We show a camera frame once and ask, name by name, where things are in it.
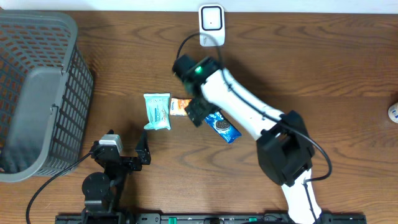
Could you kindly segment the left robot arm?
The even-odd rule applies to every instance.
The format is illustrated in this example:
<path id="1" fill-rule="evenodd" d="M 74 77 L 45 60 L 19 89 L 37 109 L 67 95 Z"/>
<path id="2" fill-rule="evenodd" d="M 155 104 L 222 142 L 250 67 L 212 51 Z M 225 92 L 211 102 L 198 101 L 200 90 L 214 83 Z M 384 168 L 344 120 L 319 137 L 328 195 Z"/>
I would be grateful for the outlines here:
<path id="1" fill-rule="evenodd" d="M 82 223 L 134 223 L 131 212 L 121 209 L 119 201 L 129 174 L 139 172 L 151 162 L 147 133 L 144 131 L 135 147 L 137 156 L 122 156 L 121 137 L 111 129 L 90 149 L 90 156 L 102 172 L 90 174 L 82 183 L 85 211 Z"/>

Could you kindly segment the light blue wipes pack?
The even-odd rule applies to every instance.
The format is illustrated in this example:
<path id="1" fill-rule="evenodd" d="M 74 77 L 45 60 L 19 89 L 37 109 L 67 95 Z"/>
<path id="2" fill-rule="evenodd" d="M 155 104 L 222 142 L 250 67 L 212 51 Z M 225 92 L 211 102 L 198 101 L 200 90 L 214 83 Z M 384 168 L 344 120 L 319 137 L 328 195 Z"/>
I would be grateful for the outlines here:
<path id="1" fill-rule="evenodd" d="M 171 130 L 169 120 L 170 93 L 145 93 L 146 111 L 149 122 L 145 130 Z"/>

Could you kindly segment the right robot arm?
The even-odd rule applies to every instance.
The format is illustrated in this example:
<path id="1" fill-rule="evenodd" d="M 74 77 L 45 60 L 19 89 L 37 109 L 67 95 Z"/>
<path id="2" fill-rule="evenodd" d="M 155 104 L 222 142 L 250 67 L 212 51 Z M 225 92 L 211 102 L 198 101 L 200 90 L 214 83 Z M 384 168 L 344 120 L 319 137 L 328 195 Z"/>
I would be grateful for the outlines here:
<path id="1" fill-rule="evenodd" d="M 173 72 L 193 96 L 185 108 L 195 126 L 223 110 L 255 140 L 259 166 L 281 186 L 288 216 L 295 223 L 319 223 L 322 213 L 313 192 L 313 143 L 302 117 L 287 114 L 255 97 L 212 57 L 200 62 L 188 55 L 175 60 Z"/>

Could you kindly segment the green lidded can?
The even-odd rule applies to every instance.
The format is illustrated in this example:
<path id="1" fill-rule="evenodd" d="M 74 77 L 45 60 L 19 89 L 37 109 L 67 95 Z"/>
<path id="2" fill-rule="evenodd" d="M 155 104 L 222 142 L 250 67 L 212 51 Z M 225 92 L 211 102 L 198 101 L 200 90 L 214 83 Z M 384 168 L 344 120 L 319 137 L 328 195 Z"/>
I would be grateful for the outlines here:
<path id="1" fill-rule="evenodd" d="M 389 107 L 387 115 L 391 121 L 398 123 L 398 103 L 394 103 Z"/>

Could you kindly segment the white barcode scanner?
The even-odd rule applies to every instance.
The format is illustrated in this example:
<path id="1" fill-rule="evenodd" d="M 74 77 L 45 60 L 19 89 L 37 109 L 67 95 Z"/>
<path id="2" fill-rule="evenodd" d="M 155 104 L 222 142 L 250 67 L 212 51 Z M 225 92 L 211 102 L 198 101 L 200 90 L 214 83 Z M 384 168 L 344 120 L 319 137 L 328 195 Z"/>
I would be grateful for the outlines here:
<path id="1" fill-rule="evenodd" d="M 204 4 L 198 10 L 200 45 L 222 46 L 225 43 L 224 8 L 219 4 Z"/>

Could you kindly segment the orange snack packet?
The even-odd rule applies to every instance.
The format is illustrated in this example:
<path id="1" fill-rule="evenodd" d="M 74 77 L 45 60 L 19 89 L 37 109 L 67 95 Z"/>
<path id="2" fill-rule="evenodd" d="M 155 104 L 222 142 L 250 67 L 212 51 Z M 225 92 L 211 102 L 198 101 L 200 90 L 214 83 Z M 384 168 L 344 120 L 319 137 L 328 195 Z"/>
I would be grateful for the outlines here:
<path id="1" fill-rule="evenodd" d="M 170 101 L 170 115 L 172 116 L 187 116 L 185 108 L 191 102 L 191 99 L 172 98 Z"/>

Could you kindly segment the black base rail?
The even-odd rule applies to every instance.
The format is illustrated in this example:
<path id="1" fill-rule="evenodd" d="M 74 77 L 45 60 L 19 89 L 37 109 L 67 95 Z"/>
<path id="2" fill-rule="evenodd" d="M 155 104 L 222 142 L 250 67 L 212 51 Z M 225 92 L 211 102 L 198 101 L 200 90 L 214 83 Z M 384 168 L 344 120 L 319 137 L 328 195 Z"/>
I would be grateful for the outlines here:
<path id="1" fill-rule="evenodd" d="M 57 215 L 56 224 L 67 223 L 131 223 L 131 224 L 238 224 L 238 223 L 293 223 L 287 214 L 266 213 L 263 215 L 161 215 L 158 213 L 141 213 L 123 218 L 94 217 L 88 214 Z"/>

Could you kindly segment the blue Oreo cookie pack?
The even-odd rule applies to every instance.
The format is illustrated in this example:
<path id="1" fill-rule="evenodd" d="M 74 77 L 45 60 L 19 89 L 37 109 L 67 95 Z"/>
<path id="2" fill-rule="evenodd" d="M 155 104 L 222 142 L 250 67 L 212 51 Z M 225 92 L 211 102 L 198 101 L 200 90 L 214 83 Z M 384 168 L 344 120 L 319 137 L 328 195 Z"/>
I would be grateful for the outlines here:
<path id="1" fill-rule="evenodd" d="M 219 111 L 205 118 L 206 124 L 212 127 L 228 144 L 232 144 L 242 134 Z"/>

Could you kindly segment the grey plastic mesh basket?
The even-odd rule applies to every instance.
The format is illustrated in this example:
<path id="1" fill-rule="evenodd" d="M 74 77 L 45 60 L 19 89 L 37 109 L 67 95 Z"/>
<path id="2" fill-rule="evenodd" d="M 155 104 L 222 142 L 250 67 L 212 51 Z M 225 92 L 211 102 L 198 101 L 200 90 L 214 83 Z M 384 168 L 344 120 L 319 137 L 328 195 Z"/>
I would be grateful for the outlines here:
<path id="1" fill-rule="evenodd" d="M 51 176 L 80 156 L 94 78 L 61 12 L 1 11 L 1 181 Z"/>

